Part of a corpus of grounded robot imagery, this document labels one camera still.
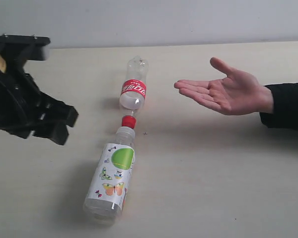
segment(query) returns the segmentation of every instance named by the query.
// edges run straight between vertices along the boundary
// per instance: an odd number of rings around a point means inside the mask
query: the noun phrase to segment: water bottle
[[[105,145],[84,202],[84,211],[99,224],[112,225],[121,215],[135,162],[135,131],[122,126]]]
[[[148,68],[148,62],[139,56],[134,57],[127,64],[126,80],[119,99],[123,113],[122,126],[135,127],[137,112],[145,103]]]

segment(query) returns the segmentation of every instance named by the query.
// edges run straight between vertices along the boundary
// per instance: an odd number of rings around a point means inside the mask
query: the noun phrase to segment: plastic bottle
[[[148,68],[148,62],[140,56],[134,57],[127,64],[126,80],[119,99],[123,113],[122,126],[135,127],[137,112],[145,103]]]
[[[135,131],[122,126],[106,144],[84,202],[84,211],[99,224],[112,225],[123,210],[135,162]]]

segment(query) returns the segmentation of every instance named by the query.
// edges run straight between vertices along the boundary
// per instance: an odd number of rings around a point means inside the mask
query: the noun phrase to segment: black sleeve
[[[298,130],[298,83],[267,85],[274,99],[274,113],[260,113],[268,128]]]

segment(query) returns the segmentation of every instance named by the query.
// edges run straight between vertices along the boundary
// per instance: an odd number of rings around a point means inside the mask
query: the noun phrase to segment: table surface
[[[149,61],[136,166],[122,219],[100,228],[82,205],[135,55]],[[222,116],[173,88],[223,77],[212,56],[263,84],[298,82],[298,42],[61,49],[29,62],[41,90],[79,118],[64,147],[0,131],[0,238],[298,238],[298,132]]]

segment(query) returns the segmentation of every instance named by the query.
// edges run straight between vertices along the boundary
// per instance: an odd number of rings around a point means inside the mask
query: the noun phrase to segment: red bottle cap
[[[136,125],[136,118],[132,116],[124,116],[121,122],[121,126],[127,126],[134,129]]]

